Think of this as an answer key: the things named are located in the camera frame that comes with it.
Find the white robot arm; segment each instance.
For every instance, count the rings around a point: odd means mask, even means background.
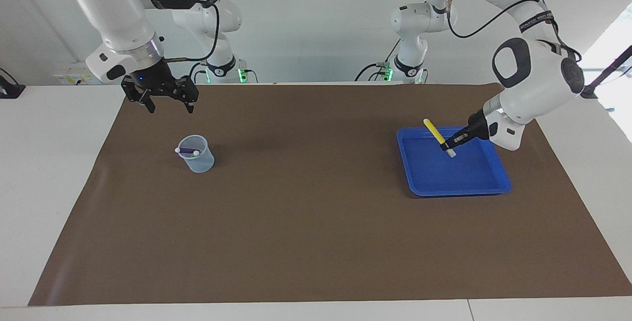
[[[125,76],[121,86],[130,101],[138,101],[150,112],[155,110],[151,96],[171,96],[193,111],[198,91],[189,76],[176,80],[167,62],[206,62],[219,69],[212,75],[222,80],[239,81],[239,59],[221,32],[236,31],[241,13],[229,0],[77,0],[96,28],[103,44],[86,59],[88,68],[103,82]],[[176,23],[194,34],[202,48],[212,53],[204,58],[165,60],[154,27],[145,8],[171,9]],[[219,27],[217,15],[221,19]]]
[[[522,37],[501,44],[492,58],[492,69],[504,91],[473,114],[468,126],[442,145],[444,150],[475,137],[517,150],[525,125],[564,105],[583,90],[584,76],[576,62],[579,54],[560,40],[557,23],[544,0],[486,1],[511,15],[519,24]],[[454,32],[451,20],[455,19],[455,8],[451,3],[452,0],[426,0],[395,11],[393,26],[402,36],[402,47],[393,59],[394,68],[399,70],[402,63],[406,65],[404,70],[421,68],[427,47],[417,45],[415,55],[415,44],[424,42],[420,40],[422,33],[446,29]],[[412,70],[399,71],[400,78],[412,78]]]

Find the table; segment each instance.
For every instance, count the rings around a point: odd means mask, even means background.
[[[11,177],[2,180],[0,186],[2,307],[24,307],[28,303],[57,236],[108,135],[122,99],[123,94],[117,86],[30,87],[20,100],[0,102],[0,150],[25,152],[4,154],[0,165],[2,176]],[[632,206],[628,203],[628,197],[632,193],[632,185],[628,182],[632,168],[627,162],[632,159],[632,145],[596,101],[575,100],[555,113],[542,117],[539,123],[630,278],[632,245],[629,240],[632,226],[629,221]],[[72,159],[67,152],[73,152]],[[41,201],[47,201],[48,204],[42,206]],[[399,315],[397,319],[402,320],[412,316],[417,318],[426,312],[429,319],[458,320],[462,317],[469,320],[472,318],[470,307],[474,319],[477,319],[477,314],[484,319],[503,319],[503,315],[517,314],[529,319],[530,312],[546,307],[546,310],[550,310],[549,317],[557,320],[564,317],[577,319],[571,317],[569,309],[587,319],[592,315],[592,319],[627,320],[632,315],[630,305],[632,298],[307,303],[243,307],[198,305],[191,308],[185,305],[106,306],[2,309],[0,319],[37,318],[47,312],[71,319],[81,317],[81,313],[91,313],[94,308],[103,310],[105,314],[120,315],[120,318],[133,314],[148,317],[155,313],[158,319],[159,316],[168,319],[168,310],[171,310],[192,317],[196,313],[203,315],[211,312],[219,320],[231,319],[240,313],[242,317],[251,313],[259,319],[267,319],[264,310],[272,309],[273,315],[280,313],[290,317],[305,313],[314,315],[315,319],[319,315],[323,319],[333,319],[325,315],[337,315],[343,319],[345,312],[350,313],[346,317],[361,317],[364,314],[372,315],[373,319],[392,319],[392,310],[398,310],[395,315]],[[555,312],[560,312],[557,318],[553,317]]]

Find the plastic tray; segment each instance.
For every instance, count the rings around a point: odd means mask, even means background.
[[[438,130],[447,138],[461,128]],[[512,190],[512,182],[490,141],[476,138],[459,146],[452,159],[428,129],[401,129],[397,140],[408,186],[420,197],[499,195]]]

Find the black stand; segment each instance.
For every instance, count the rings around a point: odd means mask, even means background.
[[[594,94],[594,90],[596,87],[601,85],[603,81],[610,76],[610,74],[614,73],[623,63],[628,60],[632,56],[632,46],[628,47],[619,58],[615,59],[609,67],[607,67],[601,74],[598,76],[591,84],[586,85],[584,90],[582,91],[582,98],[585,99],[598,99],[598,97]]]
[[[26,85],[11,84],[0,76],[0,99],[17,99],[26,87]]]

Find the black cable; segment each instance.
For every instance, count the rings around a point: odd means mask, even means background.
[[[216,5],[212,5],[212,8],[215,9],[215,38],[213,39],[213,47],[210,49],[210,52],[204,56],[203,58],[169,58],[166,59],[167,63],[171,63],[171,62],[204,62],[205,60],[209,59],[210,56],[213,55],[213,53],[215,53],[215,49],[217,48],[217,37],[219,36],[219,9],[217,8]]]
[[[198,74],[206,74],[206,71],[198,71],[198,73],[196,73],[196,76],[194,76],[194,84],[197,83],[197,76]]]
[[[610,80],[610,81],[607,81],[607,82],[603,82],[603,83],[601,83],[600,85],[610,84],[610,83],[612,83],[613,81],[620,80],[620,79],[621,79],[621,78],[623,78],[623,77],[624,77],[627,73],[629,73],[629,72],[630,72],[630,70],[632,70],[632,67],[630,67],[630,68],[626,69],[626,71],[625,71],[625,72],[621,73],[621,75],[620,75],[620,76],[618,76],[618,77],[614,78],[613,80]]]
[[[575,49],[571,48],[567,44],[565,44],[564,41],[559,37],[559,25],[557,24],[557,21],[551,20],[551,24],[553,25],[553,31],[555,31],[555,37],[557,37],[557,41],[560,43],[560,47],[576,55],[577,58],[575,58],[576,59],[575,62],[577,63],[581,62],[583,59],[582,54],[576,51]]]
[[[389,62],[389,59],[391,59],[391,55],[393,55],[393,52],[395,52],[395,48],[397,48],[397,45],[401,42],[401,38],[399,40],[397,40],[397,42],[395,43],[395,45],[393,46],[393,49],[391,49],[391,52],[389,53],[389,55],[386,57],[386,59],[384,60],[384,62]]]
[[[253,71],[252,69],[246,69],[244,71],[244,73],[253,73],[253,74],[255,74],[255,80],[257,81],[257,83],[259,83],[259,76],[257,76],[257,72],[256,71]]]
[[[201,65],[201,63],[196,63],[194,66],[191,67],[191,71],[189,71],[189,77],[190,78],[194,75],[194,71],[196,71],[196,68],[199,67],[200,65]]]
[[[540,2],[540,0],[520,0],[520,1],[517,1],[517,2],[515,2],[513,4],[511,4],[510,6],[508,6],[508,8],[505,8],[503,11],[499,12],[498,15],[494,16],[493,19],[487,21],[487,23],[484,24],[481,28],[479,28],[476,31],[470,33],[469,35],[465,35],[465,36],[464,35],[459,35],[458,33],[456,33],[454,31],[454,28],[452,27],[452,22],[450,20],[450,13],[447,13],[447,24],[450,27],[450,31],[452,31],[452,34],[455,35],[456,37],[458,37],[458,38],[470,38],[470,37],[478,34],[480,31],[483,31],[483,29],[487,28],[487,26],[492,24],[492,22],[496,21],[499,17],[501,17],[501,15],[503,15],[506,12],[508,12],[509,10],[514,8],[515,6],[518,6],[519,4],[526,3],[526,2],[529,2],[529,1]]]
[[[450,20],[450,12],[447,12],[447,24],[450,28],[450,31],[452,31],[452,34],[455,35],[458,38],[470,38],[474,35],[476,35],[477,33],[479,33],[480,31],[483,31],[483,29],[487,28],[487,26],[489,26],[490,24],[492,24],[492,22],[496,21],[499,17],[501,17],[501,15],[503,15],[504,13],[508,12],[509,10],[511,10],[512,8],[514,8],[515,6],[518,6],[519,4],[522,3],[526,3],[528,1],[534,1],[536,3],[541,2],[542,0],[520,0],[517,1],[513,4],[511,4],[510,6],[508,6],[507,8],[505,8],[503,11],[499,12],[498,15],[494,16],[494,18],[492,18],[491,20],[489,20],[487,22],[487,24],[484,24],[481,28],[477,29],[476,31],[470,33],[469,35],[463,36],[463,35],[459,35],[458,33],[456,33],[454,31],[454,28],[452,28],[452,22]]]
[[[357,81],[362,74],[364,74],[366,71],[368,71],[369,69],[371,69],[372,67],[377,67],[377,63],[373,63],[373,64],[369,64],[366,67],[364,67],[364,69],[362,69],[359,74],[357,75],[356,79],[354,81]]]
[[[371,80],[375,81],[375,80],[377,80],[377,78],[380,76],[381,73],[382,72],[377,72],[377,73],[371,74],[371,76],[368,77],[367,81],[371,81]]]
[[[18,81],[17,81],[17,80],[15,80],[15,78],[14,78],[14,77],[13,77],[13,76],[9,73],[9,72],[5,71],[5,69],[0,68],[0,71],[3,71],[3,73],[5,73],[6,75],[8,75],[8,76],[9,76],[9,78],[11,78],[11,79],[15,82],[15,84],[16,84],[16,85],[19,85],[19,84],[20,84],[20,83],[18,83]]]
[[[199,4],[203,4],[203,5],[208,5],[209,0],[189,0],[189,1],[194,1],[196,3]],[[219,9],[217,8],[217,5],[212,3],[210,4],[210,7],[215,9],[215,38],[213,40],[213,48],[210,50],[210,53],[208,53],[208,55],[204,56],[203,58],[168,58],[166,59],[167,63],[170,62],[203,62],[207,59],[210,58],[210,56],[213,55],[213,53],[215,53],[215,47],[217,47],[217,36],[219,36]]]

